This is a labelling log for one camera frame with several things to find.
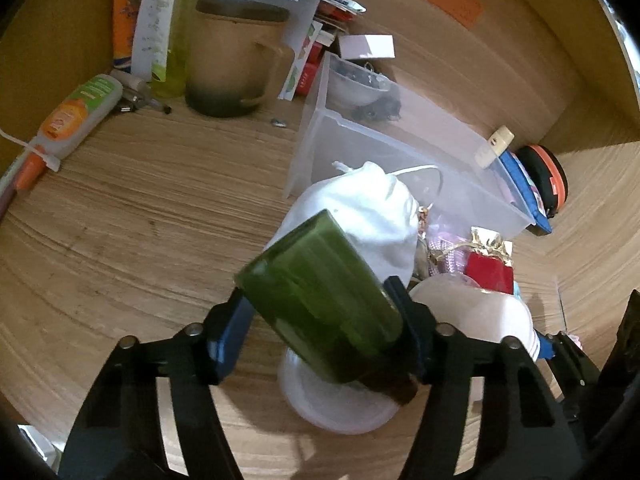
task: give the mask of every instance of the small glass item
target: small glass item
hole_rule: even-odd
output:
[[[236,284],[322,379],[360,381],[399,404],[415,395],[391,352],[401,314],[327,210],[248,264]]]

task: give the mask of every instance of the white drawstring pouch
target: white drawstring pouch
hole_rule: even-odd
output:
[[[407,286],[414,272],[418,203],[398,175],[437,168],[418,166],[386,174],[373,162],[357,170],[340,162],[334,166],[345,173],[307,188],[266,248],[327,209],[381,283],[398,276]]]

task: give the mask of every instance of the mug handle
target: mug handle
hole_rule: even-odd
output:
[[[259,105],[278,96],[280,90],[282,90],[282,86],[286,83],[287,75],[289,75],[289,70],[291,70],[291,65],[296,57],[296,53],[293,52],[293,49],[290,46],[273,43],[272,41],[264,38],[255,40],[255,43],[271,50],[275,55],[275,59],[271,69],[269,70],[269,79],[267,81],[267,86],[264,89],[264,94],[260,97],[242,99],[240,101],[240,104],[247,108]]]

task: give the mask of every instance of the brown mug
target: brown mug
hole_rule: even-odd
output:
[[[289,11],[249,0],[199,0],[187,63],[187,104],[238,117],[275,99],[293,64],[282,43]]]

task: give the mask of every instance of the transparent plastic bin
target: transparent plastic bin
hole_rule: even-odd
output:
[[[324,56],[305,102],[285,197],[337,176],[334,162],[360,168],[371,161],[387,173],[433,164],[401,175],[415,199],[452,224],[498,231],[513,238],[534,222],[499,159],[482,168],[476,154],[488,143],[432,101],[381,76]]]

